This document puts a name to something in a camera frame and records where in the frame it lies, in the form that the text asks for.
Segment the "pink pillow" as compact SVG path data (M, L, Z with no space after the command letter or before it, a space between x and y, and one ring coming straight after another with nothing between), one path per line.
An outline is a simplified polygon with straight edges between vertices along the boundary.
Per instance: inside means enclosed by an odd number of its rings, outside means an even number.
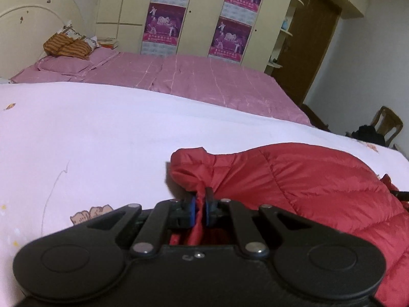
M36 62L40 71L50 71L62 75L82 75L93 66L89 60L66 56L47 56Z

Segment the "lower right purple poster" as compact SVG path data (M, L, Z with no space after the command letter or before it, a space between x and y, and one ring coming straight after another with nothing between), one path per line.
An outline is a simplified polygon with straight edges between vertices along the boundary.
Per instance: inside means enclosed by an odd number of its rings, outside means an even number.
M218 19L208 56L241 63L252 27L231 19Z

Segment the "red puffer jacket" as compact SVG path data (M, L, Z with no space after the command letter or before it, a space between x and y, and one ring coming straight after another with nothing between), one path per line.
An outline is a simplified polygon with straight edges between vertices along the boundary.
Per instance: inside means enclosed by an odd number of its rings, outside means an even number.
M386 259L377 291L385 306L408 305L408 211L388 177L353 155L307 144L273 144L228 155L203 148L171 156L173 181L204 202L206 188L255 210L270 204L376 245Z

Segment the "lower left purple poster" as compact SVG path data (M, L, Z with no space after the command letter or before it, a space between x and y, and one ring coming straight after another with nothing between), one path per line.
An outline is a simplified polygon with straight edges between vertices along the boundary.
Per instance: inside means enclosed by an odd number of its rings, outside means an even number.
M175 55L185 12L185 7L150 3L142 36L141 54Z

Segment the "brown wooden door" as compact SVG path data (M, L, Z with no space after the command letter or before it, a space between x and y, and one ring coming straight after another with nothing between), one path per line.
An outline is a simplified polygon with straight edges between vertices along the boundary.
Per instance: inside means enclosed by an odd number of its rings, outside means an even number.
M286 95L300 106L321 66L341 9L331 0L301 0L304 6L296 9L289 32L278 56L280 69L272 72Z

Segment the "orange striped folded cloth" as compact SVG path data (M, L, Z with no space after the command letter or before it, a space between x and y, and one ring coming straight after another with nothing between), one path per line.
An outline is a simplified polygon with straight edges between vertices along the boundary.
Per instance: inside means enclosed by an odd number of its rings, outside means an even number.
M51 36L43 44L43 49L49 56L64 56L82 60L87 60L93 51L82 37L73 39L62 32Z

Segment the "pink checked bed cover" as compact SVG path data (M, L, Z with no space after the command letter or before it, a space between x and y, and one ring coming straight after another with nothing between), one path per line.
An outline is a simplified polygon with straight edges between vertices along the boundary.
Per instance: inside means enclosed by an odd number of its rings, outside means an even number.
M310 125L307 115L267 74L215 58L148 56L97 48L82 75L40 71L36 63L14 75L14 83L85 82L150 90Z

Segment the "wooden chair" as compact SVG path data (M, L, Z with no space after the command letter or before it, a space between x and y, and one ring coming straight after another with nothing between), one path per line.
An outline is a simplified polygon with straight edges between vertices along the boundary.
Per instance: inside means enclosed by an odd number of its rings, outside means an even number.
M403 130L403 121L392 109L386 106L382 106L377 111L371 125L378 134L383 135L386 147L390 147L391 142Z

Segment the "yellow wardrobe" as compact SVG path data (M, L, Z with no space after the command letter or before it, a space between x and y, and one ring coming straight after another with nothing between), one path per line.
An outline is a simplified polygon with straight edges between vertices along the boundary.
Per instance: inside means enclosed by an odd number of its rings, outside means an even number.
M177 53L208 57L209 47L225 0L189 0ZM262 0L240 64L263 71L287 35L283 24L301 0ZM348 17L362 17L369 0L331 0ZM100 0L98 37L112 37L124 52L141 53L141 42L151 0Z

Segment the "floral pillow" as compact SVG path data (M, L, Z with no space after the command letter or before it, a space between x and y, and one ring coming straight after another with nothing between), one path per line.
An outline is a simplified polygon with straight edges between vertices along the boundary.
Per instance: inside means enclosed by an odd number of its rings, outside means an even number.
M58 31L58 34L65 34L69 38L73 40L82 40L83 42L87 43L92 50L100 47L98 43L97 37L87 37L82 33L78 32L75 28L73 28L72 22L69 21L67 24L63 25L63 27Z

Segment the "white floral bed sheet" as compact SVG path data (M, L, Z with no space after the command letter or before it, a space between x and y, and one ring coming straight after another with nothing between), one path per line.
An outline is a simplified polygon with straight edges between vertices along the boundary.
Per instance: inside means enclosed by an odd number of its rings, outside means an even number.
M13 258L25 244L94 206L149 209L177 196L166 179L176 150L228 154L289 142L347 152L408 189L400 152L307 125L127 87L1 85L1 305L23 298Z

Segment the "cream round headboard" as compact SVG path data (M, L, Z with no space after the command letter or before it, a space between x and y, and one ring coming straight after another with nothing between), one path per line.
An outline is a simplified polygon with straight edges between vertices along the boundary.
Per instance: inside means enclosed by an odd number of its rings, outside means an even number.
M1 78L43 57L43 44L69 22L86 33L74 0L1 0Z

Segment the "black bag on chair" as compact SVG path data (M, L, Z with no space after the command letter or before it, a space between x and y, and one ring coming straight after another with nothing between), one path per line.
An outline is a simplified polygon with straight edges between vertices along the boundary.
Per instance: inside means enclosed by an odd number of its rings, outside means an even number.
M361 125L351 133L351 137L359 141L385 146L385 137L378 133L373 125Z

